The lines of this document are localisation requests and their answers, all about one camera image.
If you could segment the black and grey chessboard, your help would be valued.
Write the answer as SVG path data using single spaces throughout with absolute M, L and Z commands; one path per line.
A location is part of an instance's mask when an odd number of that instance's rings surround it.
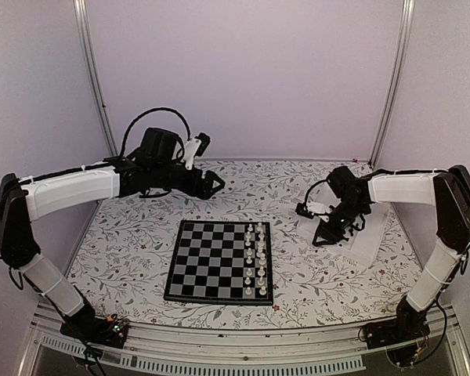
M 207 305 L 271 306 L 273 271 L 269 222 L 262 222 L 269 251 L 269 296 L 244 297 L 244 241 L 249 223 L 257 222 L 182 220 L 164 299 Z

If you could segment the white plastic divided tray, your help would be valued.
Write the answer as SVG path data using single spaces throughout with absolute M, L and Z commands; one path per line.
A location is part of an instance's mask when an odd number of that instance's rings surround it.
M 336 206 L 338 203 L 339 199 L 325 183 L 314 189 L 309 196 L 307 205 L 316 212 L 323 213 L 331 212 L 331 206 Z M 389 205 L 372 204 L 371 213 L 365 215 L 364 218 L 365 227 L 362 231 L 356 231 L 348 226 L 345 229 L 345 240 L 333 245 L 323 245 L 323 248 L 328 252 L 345 256 L 362 266 L 371 266 L 381 247 L 383 233 L 389 219 Z M 309 245 L 312 245 L 314 240 L 323 241 L 322 238 L 316 237 L 315 233 L 317 227 L 326 221 L 325 216 L 316 216 L 313 219 L 301 217 L 297 225 L 298 235 L 304 237 Z

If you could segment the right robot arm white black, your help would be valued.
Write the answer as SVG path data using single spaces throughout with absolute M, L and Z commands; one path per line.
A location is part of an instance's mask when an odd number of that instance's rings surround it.
M 427 238 L 427 258 L 414 286 L 397 306 L 389 325 L 395 341 L 405 342 L 418 331 L 428 309 L 457 273 L 466 269 L 470 252 L 470 172 L 462 164 L 449 168 L 389 171 L 378 169 L 354 175 L 345 165 L 333 169 L 322 181 L 338 203 L 326 206 L 305 197 L 304 211 L 319 218 L 315 243 L 334 245 L 346 239 L 346 231 L 360 232 L 376 204 L 389 204 L 401 220 L 404 232 L 413 236 L 417 226 L 433 230 Z

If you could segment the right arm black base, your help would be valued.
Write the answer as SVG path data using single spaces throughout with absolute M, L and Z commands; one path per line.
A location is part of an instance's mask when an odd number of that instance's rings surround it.
M 426 319 L 411 322 L 410 316 L 367 323 L 359 330 L 359 340 L 368 349 L 384 348 L 389 362 L 398 367 L 414 366 L 427 348 L 430 329 Z

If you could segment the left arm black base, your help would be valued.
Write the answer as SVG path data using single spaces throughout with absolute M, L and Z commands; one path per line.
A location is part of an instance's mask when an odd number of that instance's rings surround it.
M 82 343 L 93 343 L 123 349 L 130 321 L 116 313 L 106 317 L 74 318 L 63 316 L 60 333 Z

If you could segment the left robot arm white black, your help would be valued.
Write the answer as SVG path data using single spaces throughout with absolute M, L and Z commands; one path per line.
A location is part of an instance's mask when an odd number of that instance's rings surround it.
M 0 261 L 50 300 L 83 339 L 95 339 L 101 325 L 94 308 L 36 239 L 43 219 L 67 213 L 77 219 L 79 208 L 137 193 L 149 197 L 151 190 L 161 196 L 178 190 L 207 200 L 224 187 L 214 172 L 194 165 L 210 142 L 203 132 L 182 141 L 174 132 L 148 128 L 130 154 L 38 177 L 5 175 L 0 185 Z

